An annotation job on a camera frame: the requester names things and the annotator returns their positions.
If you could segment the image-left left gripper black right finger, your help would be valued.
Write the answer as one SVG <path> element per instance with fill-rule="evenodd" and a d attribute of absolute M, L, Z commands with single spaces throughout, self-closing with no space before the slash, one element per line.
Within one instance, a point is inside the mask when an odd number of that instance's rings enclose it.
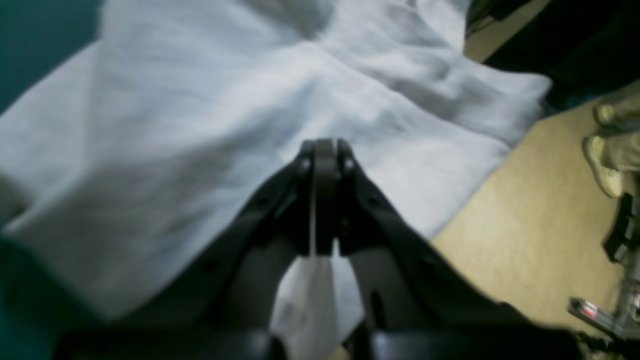
<path fill-rule="evenodd" d="M 580 360 L 565 329 L 535 325 L 469 284 L 398 214 L 344 140 L 316 143 L 316 253 L 338 243 L 365 309 L 355 360 Z"/>

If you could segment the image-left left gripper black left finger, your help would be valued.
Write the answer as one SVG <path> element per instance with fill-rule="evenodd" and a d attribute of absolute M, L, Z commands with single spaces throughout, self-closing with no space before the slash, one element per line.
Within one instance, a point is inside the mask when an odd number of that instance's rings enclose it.
<path fill-rule="evenodd" d="M 112 325 L 66 333 L 53 358 L 285 360 L 269 325 L 281 279 L 310 250 L 314 151 L 304 142 L 158 296 Z"/>

